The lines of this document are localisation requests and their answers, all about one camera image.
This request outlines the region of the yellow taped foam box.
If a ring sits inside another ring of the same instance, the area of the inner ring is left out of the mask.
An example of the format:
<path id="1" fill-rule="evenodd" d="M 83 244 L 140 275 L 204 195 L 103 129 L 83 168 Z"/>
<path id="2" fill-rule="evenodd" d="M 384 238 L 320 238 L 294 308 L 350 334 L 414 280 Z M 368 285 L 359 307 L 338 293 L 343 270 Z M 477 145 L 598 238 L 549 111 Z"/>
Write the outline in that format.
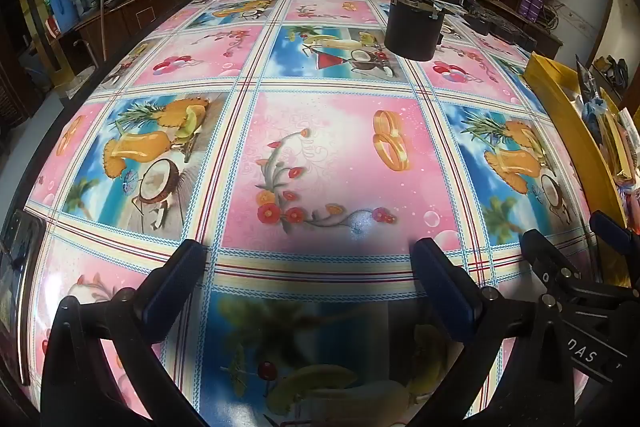
<path id="1" fill-rule="evenodd" d="M 639 132 L 582 63 L 574 68 L 533 53 L 524 79 L 570 154 L 589 210 L 639 232 Z"/>

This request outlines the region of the colourful printed tablecloth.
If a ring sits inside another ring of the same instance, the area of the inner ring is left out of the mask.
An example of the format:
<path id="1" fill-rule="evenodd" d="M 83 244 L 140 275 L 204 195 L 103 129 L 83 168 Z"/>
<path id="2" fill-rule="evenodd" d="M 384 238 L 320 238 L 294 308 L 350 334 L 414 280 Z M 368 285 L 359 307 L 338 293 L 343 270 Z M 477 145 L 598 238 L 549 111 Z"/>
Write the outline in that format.
<path id="1" fill-rule="evenodd" d="M 103 303 L 185 239 L 207 268 L 154 349 L 213 425 L 400 426 L 456 355 L 414 280 L 422 237 L 478 285 L 535 297 L 537 229 L 593 271 L 570 154 L 526 53 L 450 9 L 431 60 L 384 43 L 390 0 L 193 0 L 114 67 L 27 199 L 40 400 L 65 297 Z"/>

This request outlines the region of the purple spray can pair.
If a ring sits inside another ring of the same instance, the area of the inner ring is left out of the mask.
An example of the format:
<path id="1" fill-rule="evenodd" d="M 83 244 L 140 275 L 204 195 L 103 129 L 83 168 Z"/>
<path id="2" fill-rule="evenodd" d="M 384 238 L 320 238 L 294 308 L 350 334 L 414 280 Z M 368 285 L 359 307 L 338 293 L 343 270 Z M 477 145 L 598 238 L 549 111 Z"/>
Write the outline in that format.
<path id="1" fill-rule="evenodd" d="M 544 5 L 544 0 L 521 0 L 518 5 L 518 14 L 532 23 L 536 23 Z"/>

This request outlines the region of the black star-shaped device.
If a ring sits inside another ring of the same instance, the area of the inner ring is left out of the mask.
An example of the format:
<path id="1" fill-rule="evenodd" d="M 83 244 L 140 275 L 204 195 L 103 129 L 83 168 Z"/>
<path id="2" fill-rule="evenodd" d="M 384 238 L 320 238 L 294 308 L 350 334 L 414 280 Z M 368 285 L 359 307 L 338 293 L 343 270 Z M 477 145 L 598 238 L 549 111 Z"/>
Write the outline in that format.
<path id="1" fill-rule="evenodd" d="M 537 41 L 534 38 L 495 12 L 483 8 L 476 0 L 459 0 L 459 5 L 463 10 L 462 18 L 480 35 L 492 35 L 527 52 L 535 51 Z"/>

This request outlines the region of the black cylindrical motor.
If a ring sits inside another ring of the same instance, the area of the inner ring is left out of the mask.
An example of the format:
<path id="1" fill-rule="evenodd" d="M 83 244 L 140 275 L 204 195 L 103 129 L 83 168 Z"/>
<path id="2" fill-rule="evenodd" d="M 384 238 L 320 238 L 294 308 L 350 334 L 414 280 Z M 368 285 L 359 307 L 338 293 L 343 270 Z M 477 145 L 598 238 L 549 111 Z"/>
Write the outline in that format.
<path id="1" fill-rule="evenodd" d="M 406 60 L 431 61 L 442 42 L 444 16 L 432 0 L 390 0 L 384 46 Z"/>

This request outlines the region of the blue water jug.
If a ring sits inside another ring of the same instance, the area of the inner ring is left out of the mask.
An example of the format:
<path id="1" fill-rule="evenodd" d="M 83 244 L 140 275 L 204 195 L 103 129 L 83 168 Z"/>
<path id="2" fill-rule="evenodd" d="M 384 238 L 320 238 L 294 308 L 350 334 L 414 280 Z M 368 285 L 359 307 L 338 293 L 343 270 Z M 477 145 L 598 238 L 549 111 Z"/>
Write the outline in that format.
<path id="1" fill-rule="evenodd" d="M 70 0 L 49 0 L 53 16 L 61 34 L 70 31 L 78 22 L 75 5 Z"/>

